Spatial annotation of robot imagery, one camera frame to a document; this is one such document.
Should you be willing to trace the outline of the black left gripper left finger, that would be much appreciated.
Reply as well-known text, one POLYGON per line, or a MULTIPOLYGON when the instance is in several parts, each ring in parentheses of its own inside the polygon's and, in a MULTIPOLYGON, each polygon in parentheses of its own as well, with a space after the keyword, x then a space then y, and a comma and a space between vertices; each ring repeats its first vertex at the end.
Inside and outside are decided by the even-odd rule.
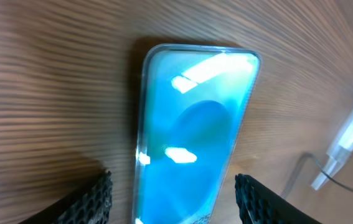
POLYGON ((112 188, 111 172, 104 170, 20 224, 107 224, 112 207, 112 188))

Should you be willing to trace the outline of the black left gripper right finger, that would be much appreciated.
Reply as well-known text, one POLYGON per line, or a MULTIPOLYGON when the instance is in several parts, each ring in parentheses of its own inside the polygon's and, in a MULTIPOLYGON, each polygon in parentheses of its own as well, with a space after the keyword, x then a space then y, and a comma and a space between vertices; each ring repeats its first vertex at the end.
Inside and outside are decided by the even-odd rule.
POLYGON ((249 175, 235 176, 235 196, 243 224, 319 224, 249 175))

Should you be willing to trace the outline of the turquoise screen smartphone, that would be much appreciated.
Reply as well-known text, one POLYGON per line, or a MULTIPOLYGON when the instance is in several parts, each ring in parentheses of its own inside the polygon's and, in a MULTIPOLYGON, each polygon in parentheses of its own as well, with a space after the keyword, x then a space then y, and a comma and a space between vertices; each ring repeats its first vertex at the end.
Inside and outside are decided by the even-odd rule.
POLYGON ((145 56, 133 223, 208 223, 261 67, 241 47, 159 44, 145 56))

